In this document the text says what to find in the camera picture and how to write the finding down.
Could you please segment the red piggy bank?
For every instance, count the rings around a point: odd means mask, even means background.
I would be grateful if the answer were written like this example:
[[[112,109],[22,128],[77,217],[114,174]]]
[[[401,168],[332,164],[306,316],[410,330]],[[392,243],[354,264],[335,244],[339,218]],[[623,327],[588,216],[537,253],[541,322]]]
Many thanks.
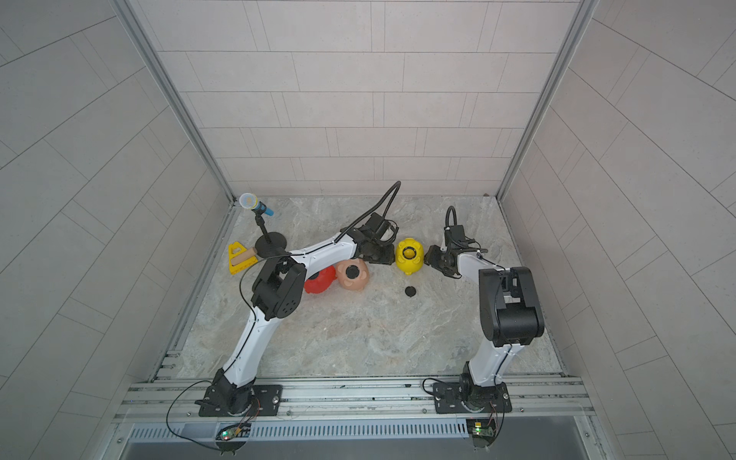
[[[331,287],[335,279],[337,279],[335,268],[328,266],[305,281],[304,291],[310,294],[322,293]]]

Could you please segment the pink piggy bank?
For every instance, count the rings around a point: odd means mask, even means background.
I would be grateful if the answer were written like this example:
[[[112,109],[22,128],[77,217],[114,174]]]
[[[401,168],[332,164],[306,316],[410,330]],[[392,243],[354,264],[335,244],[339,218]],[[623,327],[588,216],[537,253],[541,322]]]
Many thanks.
[[[364,260],[356,258],[335,265],[337,281],[347,291],[362,291],[370,280],[370,272]]]

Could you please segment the yellow piggy bank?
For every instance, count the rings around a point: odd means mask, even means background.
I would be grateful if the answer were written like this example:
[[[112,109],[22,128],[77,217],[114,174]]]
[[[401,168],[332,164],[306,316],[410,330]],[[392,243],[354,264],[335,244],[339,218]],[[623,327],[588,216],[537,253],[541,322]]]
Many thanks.
[[[410,276],[424,266],[424,256],[423,245],[416,239],[406,238],[396,247],[395,263],[402,273]]]

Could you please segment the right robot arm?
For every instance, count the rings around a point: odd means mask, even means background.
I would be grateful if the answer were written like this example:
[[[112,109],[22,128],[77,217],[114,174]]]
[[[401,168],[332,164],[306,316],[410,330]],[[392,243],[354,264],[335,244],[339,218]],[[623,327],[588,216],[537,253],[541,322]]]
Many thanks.
[[[447,277],[475,283],[484,340],[466,362],[459,381],[433,383],[435,410],[439,414],[510,412],[503,374],[524,347],[544,334],[532,272],[525,266],[504,268],[490,262],[460,224],[446,224],[444,231],[446,247],[433,245],[425,263]]]

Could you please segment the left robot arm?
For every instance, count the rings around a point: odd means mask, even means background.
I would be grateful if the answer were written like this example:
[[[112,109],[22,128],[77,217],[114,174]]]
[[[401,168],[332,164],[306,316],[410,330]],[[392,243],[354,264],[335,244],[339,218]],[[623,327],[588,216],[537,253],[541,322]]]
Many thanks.
[[[253,386],[262,357],[276,328],[299,306],[308,278],[343,261],[360,259],[390,266],[399,226],[373,212],[367,222],[349,226],[337,235],[294,252],[279,250],[266,258],[255,279],[251,316],[233,354],[217,371],[203,397],[195,403],[201,417],[236,416],[252,406]]]

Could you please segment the black plug front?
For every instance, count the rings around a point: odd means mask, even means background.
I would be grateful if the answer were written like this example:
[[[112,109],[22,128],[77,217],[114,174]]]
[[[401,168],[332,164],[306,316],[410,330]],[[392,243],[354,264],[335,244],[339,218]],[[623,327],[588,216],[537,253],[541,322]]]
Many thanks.
[[[351,264],[350,266],[347,266],[347,268],[345,269],[345,276],[348,279],[351,279],[351,280],[358,279],[358,277],[360,277],[360,274],[361,274],[361,270],[355,264]]]

